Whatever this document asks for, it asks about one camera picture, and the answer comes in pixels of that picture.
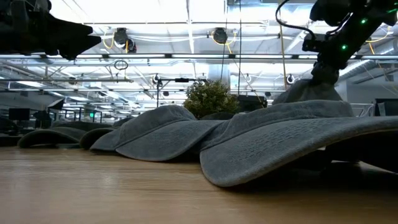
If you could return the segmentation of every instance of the gray bucket hat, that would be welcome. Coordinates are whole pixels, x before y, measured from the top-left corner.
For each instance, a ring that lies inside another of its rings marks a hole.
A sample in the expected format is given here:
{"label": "gray bucket hat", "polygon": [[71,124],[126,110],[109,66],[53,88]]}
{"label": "gray bucket hat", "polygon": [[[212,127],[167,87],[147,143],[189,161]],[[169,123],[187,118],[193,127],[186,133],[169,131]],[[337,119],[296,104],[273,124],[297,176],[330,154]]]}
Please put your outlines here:
{"label": "gray bucket hat", "polygon": [[111,131],[114,131],[115,129],[120,128],[124,123],[128,122],[131,119],[134,118],[124,118],[120,121],[113,123],[113,125],[109,128],[98,128],[87,132],[80,139],[80,147],[83,149],[89,149],[100,137],[110,133]]}
{"label": "gray bucket hat", "polygon": [[312,100],[237,114],[200,145],[205,177],[220,187],[254,180],[321,147],[398,130],[398,116],[354,117],[348,103]]}
{"label": "gray bucket hat", "polygon": [[100,137],[90,149],[143,161],[167,161],[187,152],[222,121],[198,121],[181,106],[161,106]]}
{"label": "gray bucket hat", "polygon": [[55,122],[48,129],[39,129],[24,135],[18,146],[27,148],[43,144],[78,144],[88,131],[106,127],[110,125],[82,121]]}

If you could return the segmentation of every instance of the table surface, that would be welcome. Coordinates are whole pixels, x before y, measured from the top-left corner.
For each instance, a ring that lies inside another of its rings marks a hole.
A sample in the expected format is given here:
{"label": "table surface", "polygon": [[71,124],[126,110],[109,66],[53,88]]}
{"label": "table surface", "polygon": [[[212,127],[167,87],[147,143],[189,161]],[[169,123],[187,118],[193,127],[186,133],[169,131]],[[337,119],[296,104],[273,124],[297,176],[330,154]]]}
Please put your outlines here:
{"label": "table surface", "polygon": [[398,223],[398,175],[333,163],[233,189],[197,162],[0,147],[1,223]]}

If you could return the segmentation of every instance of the green plant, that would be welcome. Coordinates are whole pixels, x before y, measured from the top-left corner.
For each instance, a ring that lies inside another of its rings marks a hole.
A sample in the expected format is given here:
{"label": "green plant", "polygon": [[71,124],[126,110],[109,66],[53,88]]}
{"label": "green plant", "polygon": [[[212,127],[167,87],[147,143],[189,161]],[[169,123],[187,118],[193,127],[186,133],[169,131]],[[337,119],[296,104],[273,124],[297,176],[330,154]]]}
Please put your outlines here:
{"label": "green plant", "polygon": [[188,87],[184,107],[198,119],[217,112],[236,113],[238,101],[221,81],[197,81]]}

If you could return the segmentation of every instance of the ceiling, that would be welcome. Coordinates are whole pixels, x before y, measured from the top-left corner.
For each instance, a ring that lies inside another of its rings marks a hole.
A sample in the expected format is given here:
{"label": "ceiling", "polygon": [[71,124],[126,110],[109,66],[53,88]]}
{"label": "ceiling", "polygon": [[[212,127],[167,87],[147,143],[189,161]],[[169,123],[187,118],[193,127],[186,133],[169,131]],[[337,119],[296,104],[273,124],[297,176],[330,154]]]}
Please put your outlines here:
{"label": "ceiling", "polygon": [[[87,50],[74,62],[59,57],[40,58],[38,55],[0,58],[2,62],[7,62],[5,64],[7,66],[3,67],[0,73],[3,78],[55,80],[41,82],[42,86],[11,83],[9,86],[11,89],[58,90],[49,92],[57,97],[61,95],[80,97],[77,98],[79,100],[69,99],[75,104],[120,103],[121,106],[112,105],[112,109],[109,110],[127,110],[127,112],[133,110],[135,111],[133,114],[137,114],[140,109],[145,111],[145,108],[150,110],[156,107],[156,85],[152,82],[156,74],[160,78],[209,78],[210,75],[214,76],[211,72],[215,68],[224,65],[230,77],[232,90],[238,87],[237,78],[240,70],[247,79],[247,81],[241,79],[240,89],[250,90],[252,86],[253,89],[259,90],[261,95],[264,95],[266,90],[275,90],[272,92],[271,98],[273,98],[285,89],[284,74],[291,74],[295,78],[310,77],[316,59],[315,55],[301,56],[300,60],[291,56],[286,60],[282,59],[282,46],[287,55],[313,53],[301,50],[305,36],[301,30],[285,27],[281,30],[276,23],[275,10],[278,1],[241,0],[241,10],[239,10],[239,1],[234,0],[227,2],[224,0],[51,0],[51,2],[50,12],[53,16],[92,26],[93,35],[102,37],[105,44],[100,43]],[[296,26],[307,26],[315,33],[324,34],[332,30],[333,28],[324,22],[309,20],[314,2],[291,1],[281,10],[282,20]],[[137,46],[137,54],[147,55],[139,57],[126,55],[114,44],[110,49],[107,48],[112,45],[113,32],[118,27],[127,28],[129,37]],[[230,42],[228,47],[218,45],[211,38],[211,33],[217,27],[226,28]],[[373,43],[376,54],[395,55],[395,52],[384,53],[380,49],[396,38],[397,29],[396,26],[383,25],[372,35],[373,39],[382,39]],[[107,54],[114,56],[110,58],[102,56]],[[173,57],[167,58],[164,54],[173,54]],[[201,57],[199,54],[217,54],[221,57],[209,58],[211,55],[207,55],[199,58]],[[228,56],[223,58],[223,54],[251,56],[242,60],[239,67],[238,59],[231,60]],[[364,45],[358,54],[371,54],[369,45]],[[118,59],[126,61],[128,68],[116,69],[114,62]],[[354,59],[350,61],[353,64],[358,62]],[[377,73],[377,68],[370,69],[370,72]],[[358,72],[350,75],[349,80],[357,82],[367,77],[368,73]],[[65,82],[71,78],[87,82],[77,82],[72,85]],[[367,85],[380,85],[377,80],[368,81],[371,82],[365,81],[358,85],[365,85],[366,82]],[[169,92],[169,96],[160,93],[161,103],[182,104],[185,92],[180,90],[186,89],[190,84],[168,83],[164,90]],[[99,94],[101,90],[108,89],[114,91],[104,91],[104,95]],[[138,105],[138,108],[123,103]]]}

